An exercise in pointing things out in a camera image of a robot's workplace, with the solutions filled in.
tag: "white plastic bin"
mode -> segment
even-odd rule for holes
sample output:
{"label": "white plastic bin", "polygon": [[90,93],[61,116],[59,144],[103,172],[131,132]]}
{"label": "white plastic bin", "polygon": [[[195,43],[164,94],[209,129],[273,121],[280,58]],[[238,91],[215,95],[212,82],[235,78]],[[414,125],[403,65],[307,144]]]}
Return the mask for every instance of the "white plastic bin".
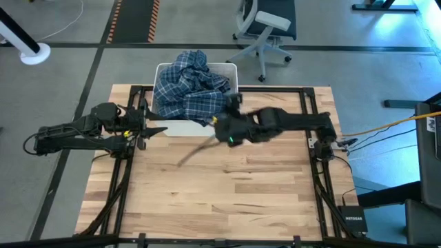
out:
{"label": "white plastic bin", "polygon": [[[161,71],[170,66],[171,63],[160,63],[156,68],[156,74],[154,75],[154,86],[159,82]],[[231,86],[231,93],[237,93],[238,90],[238,77],[237,77],[237,67],[233,63],[207,63],[210,72],[226,76],[229,79],[229,84]],[[150,110],[157,114],[157,105],[154,102],[154,97],[152,93],[152,106]],[[210,126],[203,127],[201,124],[195,123],[193,121],[155,121],[158,127],[168,127],[164,131],[167,136],[212,136],[214,135],[214,128]]]}

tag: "black metal frame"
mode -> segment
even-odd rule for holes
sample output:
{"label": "black metal frame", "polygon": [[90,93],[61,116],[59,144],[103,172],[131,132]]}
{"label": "black metal frame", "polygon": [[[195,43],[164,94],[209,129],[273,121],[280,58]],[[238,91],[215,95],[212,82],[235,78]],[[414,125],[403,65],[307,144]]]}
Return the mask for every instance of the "black metal frame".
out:
{"label": "black metal frame", "polygon": [[352,10],[386,11],[386,12],[417,12],[416,5],[393,6],[395,0],[371,0],[371,4],[353,4]]}
{"label": "black metal frame", "polygon": [[[147,91],[152,91],[153,87],[134,85],[130,88],[130,97],[127,102],[128,106],[134,104],[136,95],[144,97]],[[306,97],[310,98],[311,109],[313,114],[318,113],[316,104],[316,96],[312,87],[239,87],[239,92],[293,92],[299,93],[300,105],[303,114],[308,114]],[[306,137],[311,138],[311,131],[305,131]],[[315,246],[315,247],[362,247],[362,248],[378,248],[378,247],[410,247],[418,248],[421,246],[401,245],[387,242],[376,242],[372,240],[365,240],[358,238],[351,233],[351,230],[346,226],[341,213],[338,211],[334,193],[332,189],[331,176],[329,175],[328,162],[322,162],[323,178],[325,180],[325,187],[323,187],[317,164],[318,161],[314,156],[314,149],[308,148],[309,160],[311,163],[312,179],[315,189],[318,220],[320,223],[320,231],[322,234],[322,241],[301,241],[299,236],[293,236],[292,240],[226,240],[226,239],[173,239],[173,238],[146,238],[145,234],[140,234],[138,238],[119,238],[121,223],[123,219],[123,210],[125,205],[125,199],[127,197],[128,183],[130,180],[130,172],[132,169],[132,161],[136,143],[130,144],[130,152],[125,165],[124,175],[121,182],[117,186],[117,180],[119,177],[119,171],[121,168],[122,158],[116,158],[114,163],[114,170],[110,181],[109,193],[107,196],[107,202],[103,210],[94,220],[91,225],[81,234],[74,235],[70,238],[55,238],[48,240],[32,240],[23,242],[12,242],[6,244],[0,244],[0,248],[12,248],[12,247],[103,247],[106,245],[130,243],[138,244],[139,248],[145,248],[150,244],[180,244],[180,245],[211,245],[213,247],[231,247],[234,245],[269,245],[269,246],[290,246],[300,248],[302,245]],[[119,206],[116,212],[116,220],[114,230],[112,234],[107,234],[110,210],[115,202],[119,198]],[[326,202],[331,210],[332,223],[334,233],[336,237],[329,237],[327,232],[327,225],[325,220],[325,210],[323,207],[323,201]],[[94,235],[101,226],[100,235]],[[341,238],[341,230],[346,234],[346,238]]]}

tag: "clothing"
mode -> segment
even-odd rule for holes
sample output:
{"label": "clothing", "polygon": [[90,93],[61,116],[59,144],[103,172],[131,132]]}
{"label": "clothing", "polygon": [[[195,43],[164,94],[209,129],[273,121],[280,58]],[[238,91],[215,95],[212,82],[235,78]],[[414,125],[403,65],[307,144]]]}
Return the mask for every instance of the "clothing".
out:
{"label": "clothing", "polygon": [[229,79],[209,72],[202,51],[186,51],[162,70],[153,101],[162,117],[189,119],[205,126],[224,110],[224,93],[229,90]]}

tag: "chair base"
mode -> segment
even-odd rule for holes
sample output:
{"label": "chair base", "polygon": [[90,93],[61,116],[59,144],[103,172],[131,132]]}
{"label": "chair base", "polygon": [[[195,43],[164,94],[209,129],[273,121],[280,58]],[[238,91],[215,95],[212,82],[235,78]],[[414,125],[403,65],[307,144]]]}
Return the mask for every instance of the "chair base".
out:
{"label": "chair base", "polygon": [[285,62],[290,62],[292,60],[292,54],[284,51],[282,49],[280,49],[278,47],[278,42],[280,42],[280,37],[275,37],[275,42],[273,45],[269,44],[267,42],[267,38],[269,36],[269,34],[271,33],[272,28],[271,27],[267,27],[262,34],[257,38],[256,42],[248,47],[246,47],[244,50],[240,51],[238,54],[234,55],[233,57],[229,58],[227,60],[227,63],[231,63],[230,61],[233,61],[235,59],[238,59],[242,56],[248,55],[252,52],[256,53],[256,56],[259,57],[259,61],[260,61],[260,69],[262,71],[262,74],[260,77],[258,77],[258,80],[260,82],[263,82],[266,79],[267,73],[266,73],[266,69],[265,69],[265,54],[264,51],[265,50],[272,50],[274,52],[280,53],[280,54],[284,54],[285,55]]}

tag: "floor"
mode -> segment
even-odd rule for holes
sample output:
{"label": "floor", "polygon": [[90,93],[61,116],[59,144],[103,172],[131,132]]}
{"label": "floor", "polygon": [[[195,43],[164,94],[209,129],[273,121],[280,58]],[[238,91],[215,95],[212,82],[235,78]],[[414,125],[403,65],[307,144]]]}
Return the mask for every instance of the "floor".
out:
{"label": "floor", "polygon": [[[282,57],[267,54],[265,85],[332,87],[344,133],[413,114],[411,110],[383,108],[381,101],[385,99],[421,100],[441,91],[441,65],[435,53],[439,49],[438,34],[431,33],[437,27],[428,27],[424,22],[427,13],[435,10],[422,6],[425,11],[419,14],[352,12],[350,5],[360,2],[297,0],[298,39],[284,40],[286,45],[292,45],[293,60],[285,65]],[[107,101],[114,83],[153,83],[156,66],[173,61],[188,49],[185,44],[193,44],[194,50],[202,49],[209,62],[223,62],[238,52],[231,39],[236,30],[237,0],[161,0],[154,43],[163,45],[104,49],[93,44],[105,37],[114,0],[83,3],[83,14],[76,23],[44,40],[53,44],[45,63],[26,66],[14,48],[0,48],[0,126],[4,127],[0,135],[0,242],[30,237],[58,159],[57,154],[28,156],[22,152],[22,142],[43,125],[71,121],[82,92],[90,90],[87,101],[80,103],[87,114],[94,105]],[[74,20],[81,2],[2,0],[1,7],[39,40]],[[348,47],[366,49],[348,52]],[[372,47],[426,49],[369,52]],[[262,84],[256,80],[260,74],[256,57],[235,62],[241,85]],[[92,72],[96,69],[96,74],[90,73],[91,68]],[[412,128],[414,123],[401,124],[376,138]],[[412,132],[352,153],[349,160],[356,185],[382,189],[418,180],[415,147],[381,154],[415,144],[416,134]],[[72,235],[92,157],[93,152],[70,152],[43,238]],[[359,194],[366,191],[357,189]],[[403,206],[365,213],[368,237],[405,242]]]}

